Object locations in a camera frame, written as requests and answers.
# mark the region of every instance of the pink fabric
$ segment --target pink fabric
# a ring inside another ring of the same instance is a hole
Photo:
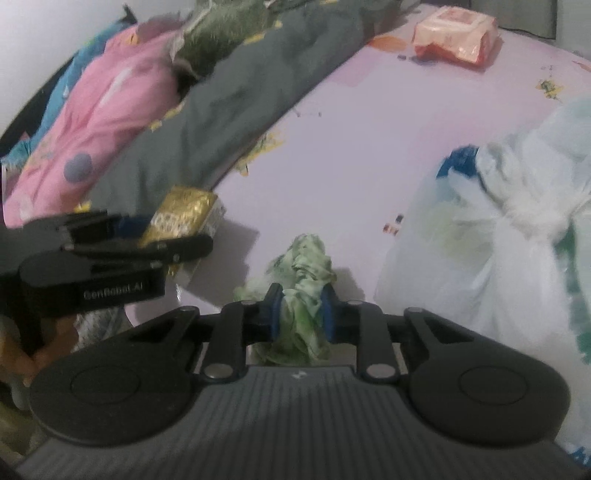
[[[4,204],[7,226],[71,212],[116,154],[178,104],[165,48],[175,32],[134,46],[135,29],[114,37],[72,90]]]

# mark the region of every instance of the light purple bed sheet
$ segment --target light purple bed sheet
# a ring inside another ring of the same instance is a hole
[[[366,46],[277,122],[270,132],[282,144],[250,163],[247,177],[231,171],[217,187],[228,213],[188,289],[170,283],[163,299],[128,306],[132,323],[180,304],[219,311],[300,233],[324,240],[341,298],[372,301],[395,241],[385,224],[451,150],[535,125],[591,93],[589,62],[506,31],[484,72],[415,63],[414,26],[434,10],[421,5],[391,33],[405,51]],[[557,99],[537,89],[543,80],[563,87]]]

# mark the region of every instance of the blue fabric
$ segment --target blue fabric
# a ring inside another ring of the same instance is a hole
[[[82,47],[76,56],[72,59],[72,63],[68,69],[64,72],[64,75],[57,82],[56,87],[53,89],[43,118],[41,125],[37,132],[27,140],[21,140],[18,142],[10,151],[6,157],[2,159],[2,163],[10,167],[16,167],[22,169],[28,160],[29,156],[37,148],[37,145],[41,142],[46,133],[55,123],[57,116],[60,114],[62,107],[66,103],[68,96],[80,77],[84,72],[85,68],[95,58],[102,55],[105,51],[106,43],[114,37],[117,33],[128,28],[130,25],[125,22],[117,22],[112,24],[110,27],[103,30],[95,38],[90,40],[84,47]]]
[[[467,147],[461,147],[454,150],[449,157],[447,157],[441,168],[437,173],[437,178],[447,177],[450,169],[453,168],[456,172],[461,173],[469,179],[478,176],[478,170],[476,169],[476,153],[478,147],[474,145],[468,145]]]

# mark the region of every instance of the striped gray surface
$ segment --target striped gray surface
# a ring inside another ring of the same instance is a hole
[[[466,446],[408,414],[396,389],[350,368],[251,367],[205,389],[185,417],[108,449],[50,439],[18,467],[26,480],[565,480],[578,467],[551,442]]]

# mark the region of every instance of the gold foil package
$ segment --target gold foil package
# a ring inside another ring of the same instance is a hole
[[[139,240],[139,246],[171,238],[206,233],[214,237],[226,208],[215,193],[191,187],[173,187],[152,217],[149,227]],[[183,265],[171,265],[168,274],[186,287],[199,260]]]

